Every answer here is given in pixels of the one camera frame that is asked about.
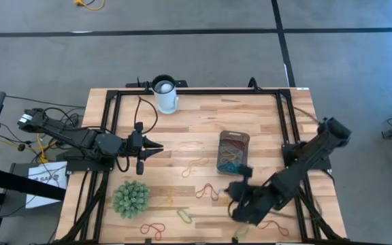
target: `white mug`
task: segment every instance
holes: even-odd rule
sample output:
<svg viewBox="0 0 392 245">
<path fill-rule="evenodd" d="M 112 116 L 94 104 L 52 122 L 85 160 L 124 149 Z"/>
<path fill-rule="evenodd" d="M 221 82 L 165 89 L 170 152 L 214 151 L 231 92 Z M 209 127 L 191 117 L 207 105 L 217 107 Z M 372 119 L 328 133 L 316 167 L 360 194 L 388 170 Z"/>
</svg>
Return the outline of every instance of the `white mug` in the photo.
<svg viewBox="0 0 392 245">
<path fill-rule="evenodd" d="M 169 75 L 160 75 L 152 81 L 152 89 L 157 101 L 158 110 L 164 114 L 172 114 L 178 109 L 175 80 Z"/>
</svg>

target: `green succulent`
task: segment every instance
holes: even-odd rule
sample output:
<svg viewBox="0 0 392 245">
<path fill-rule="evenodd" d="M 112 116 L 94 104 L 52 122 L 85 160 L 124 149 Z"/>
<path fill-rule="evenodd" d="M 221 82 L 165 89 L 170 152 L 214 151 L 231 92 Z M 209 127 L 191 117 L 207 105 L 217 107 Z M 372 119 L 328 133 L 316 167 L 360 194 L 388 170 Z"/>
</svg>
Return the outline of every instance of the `green succulent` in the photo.
<svg viewBox="0 0 392 245">
<path fill-rule="evenodd" d="M 144 183 L 125 181 L 114 191 L 113 208 L 122 218 L 134 218 L 148 208 L 149 188 Z"/>
</svg>

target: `desk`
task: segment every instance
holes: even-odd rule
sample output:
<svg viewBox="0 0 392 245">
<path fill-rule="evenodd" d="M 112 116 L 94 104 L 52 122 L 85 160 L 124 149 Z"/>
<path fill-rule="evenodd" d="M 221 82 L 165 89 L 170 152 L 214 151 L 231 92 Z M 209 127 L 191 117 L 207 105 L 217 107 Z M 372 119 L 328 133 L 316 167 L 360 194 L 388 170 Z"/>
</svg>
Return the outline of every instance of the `desk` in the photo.
<svg viewBox="0 0 392 245">
<path fill-rule="evenodd" d="M 107 89 L 91 90 L 84 115 L 84 126 L 101 124 L 106 93 Z M 291 96 L 295 107 L 315 115 L 310 91 L 292 88 Z M 152 95 L 143 95 L 142 98 L 155 104 Z M 135 95 L 122 97 L 116 131 L 120 137 L 126 137 L 133 129 L 137 101 L 138 98 Z M 285 115 L 289 135 L 293 139 L 291 127 L 288 125 L 288 113 Z M 301 139 L 313 138 L 316 134 L 315 122 L 300 111 L 296 110 L 295 115 Z M 111 117 L 112 113 L 109 114 L 108 127 L 111 124 Z M 148 104 L 142 102 L 140 105 L 137 121 L 144 122 L 145 129 L 154 122 L 154 112 Z M 275 171 L 284 167 L 280 150 L 283 138 L 276 100 L 273 96 L 180 95 L 179 110 L 171 115 L 159 113 L 156 127 L 147 135 L 150 140 L 163 144 L 164 152 L 150 157 L 145 162 L 143 176 L 135 174 L 135 159 L 131 159 L 131 169 L 127 173 L 121 173 L 117 169 L 110 173 L 99 241 L 142 243 L 145 238 L 153 238 L 155 231 L 151 230 L 143 235 L 140 233 L 140 226 L 144 223 L 164 223 L 166 230 L 160 242 L 230 242 L 240 224 L 228 217 L 228 197 L 220 194 L 218 201 L 212 201 L 209 192 L 201 199 L 195 197 L 195 192 L 201 190 L 206 183 L 212 184 L 215 189 L 223 189 L 229 182 L 241 179 L 217 173 L 215 166 L 218 137 L 222 130 L 240 131 L 250 135 L 248 165 L 254 167 L 254 176 L 250 179 L 251 184 L 262 184 Z M 181 173 L 187 168 L 189 162 L 201 157 L 208 158 L 208 162 L 202 161 L 203 164 L 194 166 L 191 175 L 183 178 Z M 57 239 L 63 237 L 74 223 L 74 213 L 83 175 L 84 173 L 75 173 L 69 179 L 56 232 Z M 323 209 L 324 219 L 336 233 L 345 237 L 346 233 L 331 179 L 321 171 L 310 171 L 309 176 L 312 192 Z M 87 177 L 82 194 L 80 213 L 84 209 L 89 178 L 90 176 Z M 113 192 L 125 180 L 145 182 L 151 190 L 148 210 L 131 220 L 122 219 L 112 208 Z M 188 225 L 182 222 L 176 214 L 178 208 L 185 209 L 193 218 L 193 223 Z M 296 214 L 294 201 L 291 201 L 280 212 L 294 216 Z M 304 213 L 305 216 L 309 216 L 305 207 Z M 95 216 L 96 210 L 93 210 L 88 239 L 93 234 Z M 289 236 L 282 236 L 272 224 L 266 229 L 251 227 L 246 238 L 240 242 L 298 242 L 301 240 L 295 218 L 269 214 L 265 218 L 265 221 L 268 220 L 274 220 L 287 228 Z M 312 237 L 310 221 L 307 220 L 306 224 L 308 236 Z"/>
</svg>

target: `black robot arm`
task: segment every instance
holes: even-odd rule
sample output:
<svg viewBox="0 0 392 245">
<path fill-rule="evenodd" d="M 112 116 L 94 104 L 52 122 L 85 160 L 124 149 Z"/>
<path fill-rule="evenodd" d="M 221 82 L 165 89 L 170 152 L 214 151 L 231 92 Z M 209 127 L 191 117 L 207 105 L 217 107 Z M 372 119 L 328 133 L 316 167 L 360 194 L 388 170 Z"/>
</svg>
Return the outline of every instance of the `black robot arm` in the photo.
<svg viewBox="0 0 392 245">
<path fill-rule="evenodd" d="M 144 161 L 148 157 L 163 150 L 161 144 L 152 142 L 142 135 L 142 122 L 134 125 L 134 131 L 127 139 L 105 133 L 105 129 L 75 128 L 66 125 L 50 118 L 46 115 L 46 110 L 40 108 L 25 110 L 18 125 L 23 131 L 45 133 L 75 148 L 68 151 L 69 154 L 63 155 L 63 158 L 68 161 L 76 159 L 84 163 L 105 165 L 113 164 L 117 157 L 136 157 L 137 174 L 143 174 Z"/>
<path fill-rule="evenodd" d="M 286 159 L 288 167 L 273 174 L 262 186 L 249 185 L 252 169 L 240 168 L 243 181 L 229 183 L 226 190 L 232 200 L 238 202 L 231 215 L 233 220 L 258 225 L 272 208 L 283 208 L 298 193 L 300 182 L 308 170 L 327 158 L 335 148 L 347 145 L 351 131 L 336 119 L 325 118 L 317 133 L 311 141 L 292 149 Z"/>
</svg>

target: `concrete floor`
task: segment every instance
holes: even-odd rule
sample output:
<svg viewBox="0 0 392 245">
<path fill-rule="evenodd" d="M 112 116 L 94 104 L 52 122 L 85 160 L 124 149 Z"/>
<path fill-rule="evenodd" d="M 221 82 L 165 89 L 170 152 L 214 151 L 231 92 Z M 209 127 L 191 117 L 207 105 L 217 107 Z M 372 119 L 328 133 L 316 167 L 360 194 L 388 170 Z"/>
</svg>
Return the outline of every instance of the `concrete floor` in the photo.
<svg viewBox="0 0 392 245">
<path fill-rule="evenodd" d="M 392 27 L 392 1 L 278 0 L 284 28 Z M 106 0 L 91 12 L 70 1 L 0 0 L 0 32 L 275 28 L 270 1 Z M 350 239 L 392 244 L 392 33 L 286 34 L 297 86 L 310 87 L 319 118 L 353 130 L 331 156 Z M 158 74 L 190 86 L 286 86 L 277 34 L 0 37 L 0 91 L 84 105 L 90 88 L 123 87 Z M 16 129 L 23 109 L 7 99 L 0 121 Z M 0 144 L 0 169 L 33 156 Z M 5 218 L 0 241 L 47 242 L 58 212 Z"/>
</svg>

